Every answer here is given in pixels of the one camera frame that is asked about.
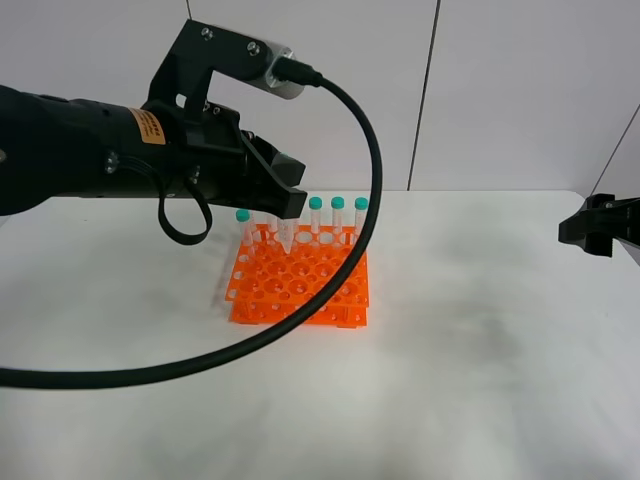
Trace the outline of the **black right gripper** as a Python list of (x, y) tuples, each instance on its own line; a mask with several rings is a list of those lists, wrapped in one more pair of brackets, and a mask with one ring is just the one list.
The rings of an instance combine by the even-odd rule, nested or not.
[(586, 254), (613, 256), (613, 243), (639, 247), (639, 198), (616, 199), (612, 194), (587, 198), (589, 209), (580, 210), (558, 227), (560, 243), (574, 245)]

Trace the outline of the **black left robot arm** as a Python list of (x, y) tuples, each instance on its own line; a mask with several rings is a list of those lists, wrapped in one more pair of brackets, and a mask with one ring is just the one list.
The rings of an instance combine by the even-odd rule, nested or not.
[(157, 189), (124, 169), (138, 159), (167, 194), (185, 198), (193, 182), (216, 206), (291, 219), (307, 199), (305, 166), (241, 130), (238, 112), (214, 105), (197, 122), (154, 101), (143, 109), (1, 89), (1, 213), (51, 197), (154, 198)]

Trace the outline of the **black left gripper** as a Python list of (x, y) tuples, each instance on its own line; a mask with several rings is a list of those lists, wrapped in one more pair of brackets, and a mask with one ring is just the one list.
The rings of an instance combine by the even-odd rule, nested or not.
[(248, 208), (279, 219), (298, 218), (307, 199), (299, 189), (306, 165), (240, 127), (240, 114), (207, 104), (189, 121), (178, 106), (162, 108), (162, 126), (176, 167), (197, 183), (206, 200)]

